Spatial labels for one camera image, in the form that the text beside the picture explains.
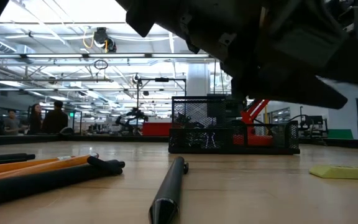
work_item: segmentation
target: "black wire basket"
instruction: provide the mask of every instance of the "black wire basket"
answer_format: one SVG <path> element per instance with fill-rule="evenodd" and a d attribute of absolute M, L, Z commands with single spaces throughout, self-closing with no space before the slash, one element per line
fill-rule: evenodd
<path fill-rule="evenodd" d="M 168 151 L 195 154 L 299 154 L 298 122 L 226 121 L 223 97 L 173 97 Z"/>

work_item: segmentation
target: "table surface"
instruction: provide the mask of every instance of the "table surface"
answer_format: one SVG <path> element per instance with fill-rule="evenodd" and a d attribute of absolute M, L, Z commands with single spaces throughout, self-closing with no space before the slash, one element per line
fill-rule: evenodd
<path fill-rule="evenodd" d="M 124 173 L 0 205 L 0 223 L 149 223 L 148 210 L 178 155 L 167 143 L 48 142 L 0 146 L 0 154 L 38 159 L 98 152 L 126 162 Z M 176 223 L 358 223 L 358 180 L 320 179 L 316 164 L 358 165 L 358 149 L 301 146 L 296 156 L 181 155 L 183 178 Z"/>

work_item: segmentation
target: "orange stick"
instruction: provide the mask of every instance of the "orange stick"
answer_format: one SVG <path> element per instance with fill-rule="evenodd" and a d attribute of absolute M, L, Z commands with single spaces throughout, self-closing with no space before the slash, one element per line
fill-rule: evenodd
<path fill-rule="evenodd" d="M 45 163 L 53 162 L 53 161 L 61 161 L 64 159 L 71 159 L 72 157 L 74 157 L 74 156 L 62 156 L 62 157 L 57 157 L 57 158 L 53 158 L 53 159 L 42 159 L 42 160 L 37 160 L 37 161 L 13 162 L 13 163 L 9 163 L 9 164 L 0 164 L 0 173 L 11 171 L 11 170 L 17 170 L 17 169 L 21 169 L 21 168 L 26 168 L 26 167 L 30 167 L 30 166 L 35 166 L 35 165 L 39 165 L 39 164 L 45 164 Z"/>
<path fill-rule="evenodd" d="M 57 169 L 66 168 L 66 167 L 78 166 L 81 164 L 85 164 L 86 160 L 89 156 L 99 157 L 99 154 L 92 153 L 92 154 L 86 155 L 86 156 L 79 156 L 79 157 L 74 157 L 71 159 L 54 161 L 54 162 L 49 162 L 46 164 L 40 164 L 40 165 L 21 168 L 21 169 L 17 169 L 17 170 L 2 172 L 2 173 L 0 173 L 0 179 L 7 178 L 7 177 L 17 177 L 17 176 L 21 176 L 21 175 L 37 174 L 37 173 L 45 172 L 45 171 L 51 171 L 51 170 L 57 170 Z"/>

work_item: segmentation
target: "woman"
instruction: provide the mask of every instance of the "woman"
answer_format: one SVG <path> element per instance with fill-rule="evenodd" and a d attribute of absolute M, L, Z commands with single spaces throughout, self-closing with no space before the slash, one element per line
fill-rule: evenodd
<path fill-rule="evenodd" d="M 37 134 L 41 132 L 42 117 L 41 117 L 41 106 L 36 103 L 31 107 L 31 114 L 29 118 L 30 129 L 27 134 Z"/>

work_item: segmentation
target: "man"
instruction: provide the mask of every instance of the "man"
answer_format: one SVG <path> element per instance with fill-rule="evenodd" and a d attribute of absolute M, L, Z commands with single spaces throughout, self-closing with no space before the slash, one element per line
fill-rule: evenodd
<path fill-rule="evenodd" d="M 16 111 L 8 110 L 8 119 L 5 120 L 5 134 L 6 135 L 18 135 L 19 131 L 25 130 L 27 127 L 22 126 L 20 121 L 16 119 Z"/>
<path fill-rule="evenodd" d="M 54 110 L 48 112 L 42 123 L 42 132 L 47 134 L 57 134 L 68 124 L 68 116 L 62 111 L 63 102 L 56 101 L 53 105 Z"/>

